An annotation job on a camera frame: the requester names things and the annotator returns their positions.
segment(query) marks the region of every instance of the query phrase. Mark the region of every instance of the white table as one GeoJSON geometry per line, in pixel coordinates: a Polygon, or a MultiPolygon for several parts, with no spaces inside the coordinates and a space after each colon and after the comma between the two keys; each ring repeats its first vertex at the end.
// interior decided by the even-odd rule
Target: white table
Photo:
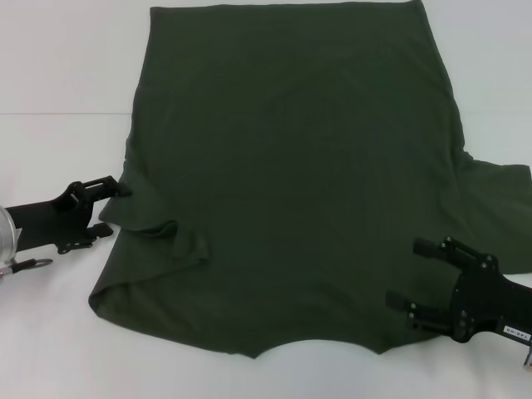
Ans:
{"type": "MultiPolygon", "coordinates": [[[[232,1],[231,3],[251,3],[232,1]]],[[[149,6],[207,0],[0,0],[0,204],[118,177],[149,6]]],[[[532,2],[425,0],[475,158],[532,163],[532,2]]],[[[86,304],[113,245],[53,257],[0,286],[2,399],[530,398],[525,347],[483,333],[376,356],[298,342],[257,360],[114,326],[86,304]]],[[[532,277],[514,278],[532,286],[532,277]]]]}

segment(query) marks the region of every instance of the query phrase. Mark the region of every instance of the black bracket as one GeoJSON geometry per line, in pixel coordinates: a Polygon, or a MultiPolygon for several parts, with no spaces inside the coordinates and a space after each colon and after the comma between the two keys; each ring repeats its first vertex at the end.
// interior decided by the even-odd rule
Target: black bracket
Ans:
{"type": "Polygon", "coordinates": [[[59,254],[90,248],[113,230],[105,223],[87,228],[94,203],[110,197],[126,197],[131,191],[111,176],[82,183],[76,181],[52,201],[7,208],[20,235],[17,251],[54,244],[59,254]]]}
{"type": "Polygon", "coordinates": [[[448,309],[425,306],[387,292],[387,306],[407,313],[409,328],[446,335],[461,343],[477,333],[492,332],[530,346],[532,289],[505,278],[494,255],[479,253],[451,237],[440,245],[417,239],[413,252],[443,260],[460,269],[461,274],[448,309]]]}

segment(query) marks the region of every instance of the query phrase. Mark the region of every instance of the sticker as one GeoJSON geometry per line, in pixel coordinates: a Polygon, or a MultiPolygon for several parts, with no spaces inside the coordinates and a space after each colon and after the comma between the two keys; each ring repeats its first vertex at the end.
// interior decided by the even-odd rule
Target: sticker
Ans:
{"type": "Polygon", "coordinates": [[[527,334],[526,332],[522,332],[522,331],[516,330],[515,328],[508,327],[508,326],[505,326],[504,331],[505,333],[509,335],[513,335],[514,337],[524,339],[525,341],[529,341],[531,337],[530,334],[527,334]]]}

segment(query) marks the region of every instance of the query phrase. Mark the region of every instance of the dark green shirt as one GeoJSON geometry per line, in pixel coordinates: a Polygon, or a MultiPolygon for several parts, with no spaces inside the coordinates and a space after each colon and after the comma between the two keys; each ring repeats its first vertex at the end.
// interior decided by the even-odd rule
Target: dark green shirt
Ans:
{"type": "Polygon", "coordinates": [[[388,289],[447,308],[447,235],[529,272],[525,166],[472,160],[421,1],[152,8],[122,227],[90,297],[136,331],[256,357],[303,339],[432,337],[388,289]]]}

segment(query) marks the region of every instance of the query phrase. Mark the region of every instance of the green t-shirt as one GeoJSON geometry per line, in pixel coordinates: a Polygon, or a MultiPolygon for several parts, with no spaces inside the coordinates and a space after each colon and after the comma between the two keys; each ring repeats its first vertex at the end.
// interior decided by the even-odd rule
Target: green t-shirt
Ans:
{"type": "Polygon", "coordinates": [[[447,308],[450,235],[530,271],[529,168],[472,160],[421,1],[152,8],[89,299],[107,320],[256,357],[303,339],[384,352],[388,289],[447,308]]]}

